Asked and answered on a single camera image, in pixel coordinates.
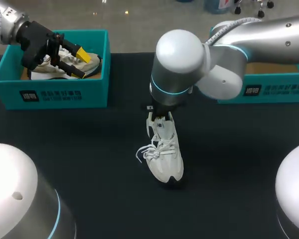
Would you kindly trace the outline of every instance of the silver robot arm segment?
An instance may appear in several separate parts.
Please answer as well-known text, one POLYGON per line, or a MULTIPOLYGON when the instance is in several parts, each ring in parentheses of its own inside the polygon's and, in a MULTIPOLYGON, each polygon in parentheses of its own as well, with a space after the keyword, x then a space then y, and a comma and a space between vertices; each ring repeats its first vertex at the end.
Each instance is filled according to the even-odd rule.
POLYGON ((0 42, 2 44, 17 44, 16 35, 26 21, 29 21, 29 17, 24 11, 0 0, 0 42))
POLYGON ((240 48, 248 62, 299 64, 299 16, 239 25, 217 45, 240 48))
MULTIPOLYGON (((223 27, 224 25, 214 28, 212 35, 223 27)), ((196 44, 186 40, 179 42, 179 35, 175 36, 171 32, 166 33, 157 44, 150 85, 153 98, 163 105, 179 104, 186 98, 187 89, 192 85, 214 99, 228 100, 238 96, 248 62, 299 64, 299 16, 242 23, 220 34, 208 48, 210 57, 206 57, 208 54, 204 49, 199 51, 196 44), (192 53, 180 53, 180 49, 185 49, 181 47, 182 44, 187 44, 188 49, 195 49, 192 53, 195 52, 197 64, 192 72, 161 74, 164 64, 160 64, 162 58, 158 56, 162 49, 171 49, 169 59, 164 58, 164 61, 169 61, 169 65, 173 64, 171 59, 180 54, 183 55, 182 62, 185 65, 192 60, 192 53), (210 65, 209 73, 202 70, 206 64, 210 65)))

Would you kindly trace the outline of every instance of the black table surface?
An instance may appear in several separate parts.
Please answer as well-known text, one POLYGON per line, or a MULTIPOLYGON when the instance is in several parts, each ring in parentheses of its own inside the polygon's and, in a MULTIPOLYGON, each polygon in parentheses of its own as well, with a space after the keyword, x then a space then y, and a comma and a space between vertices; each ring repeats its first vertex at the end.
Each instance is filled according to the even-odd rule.
POLYGON ((106 109, 6 111, 0 143, 28 154, 71 208, 78 239, 280 239, 275 177, 299 145, 299 104, 218 105, 197 89, 173 114, 186 169, 161 188, 135 158, 150 141, 153 53, 112 54, 106 109))

